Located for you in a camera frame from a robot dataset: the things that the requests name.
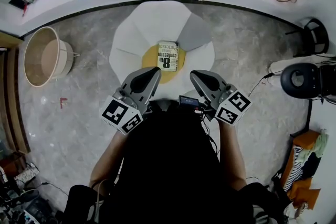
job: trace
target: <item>small screen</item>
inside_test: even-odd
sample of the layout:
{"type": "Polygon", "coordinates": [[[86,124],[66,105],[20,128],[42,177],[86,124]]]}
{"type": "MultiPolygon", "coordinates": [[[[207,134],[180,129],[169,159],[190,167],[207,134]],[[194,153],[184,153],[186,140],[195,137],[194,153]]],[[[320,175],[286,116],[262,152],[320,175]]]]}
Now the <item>small screen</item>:
{"type": "Polygon", "coordinates": [[[191,105],[199,107],[200,103],[197,99],[180,96],[180,104],[191,105]]]}

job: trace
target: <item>person's arm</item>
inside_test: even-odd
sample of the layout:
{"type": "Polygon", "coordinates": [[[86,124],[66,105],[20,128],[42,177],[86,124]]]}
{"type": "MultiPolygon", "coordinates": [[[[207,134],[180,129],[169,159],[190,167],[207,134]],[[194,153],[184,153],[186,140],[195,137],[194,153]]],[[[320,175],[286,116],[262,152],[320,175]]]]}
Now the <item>person's arm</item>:
{"type": "Polygon", "coordinates": [[[125,135],[117,131],[91,173],[89,187],[95,184],[95,190],[98,190],[100,182],[105,179],[109,180],[109,182],[105,181],[100,186],[99,193],[103,196],[109,193],[106,187],[111,186],[118,175],[123,159],[123,148],[126,138],[125,135]]]}
{"type": "Polygon", "coordinates": [[[240,190],[246,186],[246,171],[236,129],[222,121],[218,123],[221,139],[220,164],[224,178],[232,188],[240,190]]]}

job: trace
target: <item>black speaker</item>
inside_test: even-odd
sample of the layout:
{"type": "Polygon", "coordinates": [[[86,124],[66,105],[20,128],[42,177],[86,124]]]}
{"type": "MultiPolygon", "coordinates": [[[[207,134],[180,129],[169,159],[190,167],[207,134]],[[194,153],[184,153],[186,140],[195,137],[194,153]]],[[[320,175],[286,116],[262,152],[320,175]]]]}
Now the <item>black speaker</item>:
{"type": "Polygon", "coordinates": [[[321,93],[319,68],[312,63],[296,63],[281,73],[281,86],[286,94],[300,99],[318,97],[321,93]]]}

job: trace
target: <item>cable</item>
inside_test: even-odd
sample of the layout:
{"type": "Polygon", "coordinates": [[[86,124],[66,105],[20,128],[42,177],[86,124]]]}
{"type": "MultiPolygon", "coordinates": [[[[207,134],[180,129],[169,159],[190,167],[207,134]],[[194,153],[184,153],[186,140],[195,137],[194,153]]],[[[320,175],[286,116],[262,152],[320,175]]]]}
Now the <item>cable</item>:
{"type": "Polygon", "coordinates": [[[255,176],[246,177],[246,179],[250,179],[250,178],[255,178],[259,182],[259,178],[258,177],[255,177],[255,176]]]}
{"type": "Polygon", "coordinates": [[[12,200],[16,200],[16,199],[20,198],[23,194],[28,193],[28,192],[30,192],[30,191],[32,191],[32,190],[37,190],[37,188],[29,189],[29,190],[27,190],[27,191],[21,193],[20,196],[15,197],[15,198],[12,198],[12,199],[7,200],[7,201],[6,201],[3,197],[1,197],[1,196],[0,196],[0,198],[1,198],[2,200],[4,200],[5,202],[10,202],[10,201],[12,201],[12,200]]]}
{"type": "Polygon", "coordinates": [[[59,190],[60,190],[61,192],[63,192],[66,196],[69,197],[69,195],[68,195],[64,190],[62,190],[61,188],[59,188],[59,187],[57,187],[57,186],[55,186],[54,184],[49,183],[49,182],[43,182],[42,184],[38,185],[36,188],[39,188],[40,186],[45,186],[45,185],[52,185],[53,187],[59,189],[59,190]]]}
{"type": "Polygon", "coordinates": [[[216,155],[218,155],[218,147],[217,147],[216,142],[215,142],[215,141],[213,140],[213,138],[210,136],[210,129],[209,129],[209,127],[208,127],[208,126],[206,125],[206,123],[205,123],[205,116],[203,117],[203,124],[204,124],[204,126],[205,126],[205,128],[206,128],[206,130],[207,130],[207,135],[208,135],[210,141],[211,141],[212,143],[214,143],[214,145],[215,145],[215,147],[216,147],[216,155]]]}
{"type": "Polygon", "coordinates": [[[279,72],[283,72],[283,70],[280,70],[280,71],[277,71],[277,72],[274,72],[274,73],[271,72],[271,73],[268,73],[267,75],[263,76],[263,77],[259,80],[259,82],[257,83],[257,85],[255,85],[254,88],[251,90],[251,92],[250,92],[250,94],[248,95],[248,97],[251,96],[251,94],[253,93],[254,89],[257,88],[257,86],[259,85],[259,83],[261,83],[261,81],[262,81],[263,79],[267,79],[267,78],[273,77],[276,73],[279,73],[279,72]]]}
{"type": "Polygon", "coordinates": [[[104,181],[107,181],[108,179],[104,179],[102,182],[99,183],[98,185],[98,191],[97,191],[97,211],[96,211],[96,214],[95,214],[95,219],[97,218],[97,216],[99,217],[99,190],[100,190],[100,185],[104,182],[104,181]]]}
{"type": "Polygon", "coordinates": [[[257,83],[257,85],[254,86],[254,88],[251,90],[250,94],[248,95],[248,97],[251,96],[251,94],[253,93],[254,89],[257,88],[257,86],[259,85],[259,83],[261,83],[261,81],[264,79],[264,77],[262,77],[259,82],[257,83]]]}

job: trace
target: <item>electronic device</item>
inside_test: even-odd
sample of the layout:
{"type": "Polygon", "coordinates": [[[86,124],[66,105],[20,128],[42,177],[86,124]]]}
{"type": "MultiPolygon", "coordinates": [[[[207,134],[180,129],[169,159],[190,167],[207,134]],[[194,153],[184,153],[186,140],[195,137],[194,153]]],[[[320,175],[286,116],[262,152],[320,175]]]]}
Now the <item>electronic device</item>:
{"type": "MultiPolygon", "coordinates": [[[[129,74],[113,96],[108,96],[101,118],[123,134],[131,132],[152,113],[149,100],[154,96],[160,78],[159,67],[142,68],[129,74]]],[[[246,94],[214,72],[193,70],[190,80],[205,102],[180,96],[180,106],[201,111],[210,121],[217,118],[235,125],[252,105],[246,94]]]]}
{"type": "Polygon", "coordinates": [[[318,67],[313,63],[296,63],[286,67],[280,77],[286,94],[300,99],[321,98],[336,104],[336,65],[318,67]]]}
{"type": "Polygon", "coordinates": [[[195,98],[180,95],[178,98],[178,103],[180,107],[190,108],[193,110],[200,109],[200,102],[198,101],[198,99],[195,98]]]}

